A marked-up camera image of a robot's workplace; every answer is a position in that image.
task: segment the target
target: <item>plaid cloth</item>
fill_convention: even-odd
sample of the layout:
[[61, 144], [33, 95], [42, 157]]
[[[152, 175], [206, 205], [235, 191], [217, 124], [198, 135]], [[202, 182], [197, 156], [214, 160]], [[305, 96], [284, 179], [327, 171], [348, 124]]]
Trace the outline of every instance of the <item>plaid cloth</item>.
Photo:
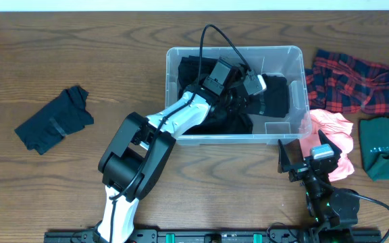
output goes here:
[[389, 66], [319, 50], [305, 70], [310, 109], [389, 115]]

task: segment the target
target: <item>tabletop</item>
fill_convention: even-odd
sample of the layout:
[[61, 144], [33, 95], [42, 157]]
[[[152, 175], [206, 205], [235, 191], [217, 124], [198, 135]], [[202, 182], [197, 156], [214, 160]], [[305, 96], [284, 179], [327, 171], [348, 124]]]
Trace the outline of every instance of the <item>tabletop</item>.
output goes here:
[[[124, 118], [164, 108], [168, 49], [198, 47], [207, 23], [236, 46], [296, 45], [309, 68], [318, 48], [389, 64], [389, 11], [0, 13], [0, 242], [42, 242], [103, 217], [97, 165]], [[205, 46], [226, 46], [208, 30]], [[63, 89], [89, 91], [95, 124], [40, 156], [14, 129]], [[334, 182], [389, 205], [389, 181], [362, 169], [358, 121], [348, 155], [355, 173]], [[278, 147], [176, 145], [135, 223], [161, 229], [261, 229], [313, 222], [305, 190], [277, 172]], [[389, 226], [387, 210], [361, 202], [359, 227]]]

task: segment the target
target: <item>dark green folded fabric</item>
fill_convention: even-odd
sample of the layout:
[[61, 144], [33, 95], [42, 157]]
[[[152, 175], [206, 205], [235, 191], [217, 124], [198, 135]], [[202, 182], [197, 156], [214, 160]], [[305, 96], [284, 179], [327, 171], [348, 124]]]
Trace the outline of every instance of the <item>dark green folded fabric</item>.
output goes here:
[[364, 170], [373, 180], [389, 180], [389, 118], [381, 117], [359, 124]]

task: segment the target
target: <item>white background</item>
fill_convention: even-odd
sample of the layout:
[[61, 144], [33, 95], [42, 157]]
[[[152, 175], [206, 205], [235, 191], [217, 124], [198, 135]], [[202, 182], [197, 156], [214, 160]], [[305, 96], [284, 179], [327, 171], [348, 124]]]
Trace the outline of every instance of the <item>white background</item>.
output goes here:
[[389, 10], [389, 0], [0, 0], [0, 11]]

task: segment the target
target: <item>storage box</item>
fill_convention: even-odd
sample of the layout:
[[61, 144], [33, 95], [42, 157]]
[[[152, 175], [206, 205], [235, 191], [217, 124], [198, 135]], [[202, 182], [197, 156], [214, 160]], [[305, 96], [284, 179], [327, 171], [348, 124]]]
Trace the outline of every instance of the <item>storage box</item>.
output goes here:
[[[288, 81], [290, 108], [285, 118], [249, 115], [253, 122], [252, 134], [182, 135], [181, 145], [266, 143], [283, 144], [304, 138], [311, 133], [309, 100], [304, 74], [303, 53], [298, 47], [237, 47], [257, 74], [284, 76]], [[198, 47], [174, 47], [166, 55], [165, 107], [178, 100], [180, 84], [178, 66], [182, 57], [199, 56]], [[203, 57], [224, 56], [242, 63], [232, 47], [204, 47]]]

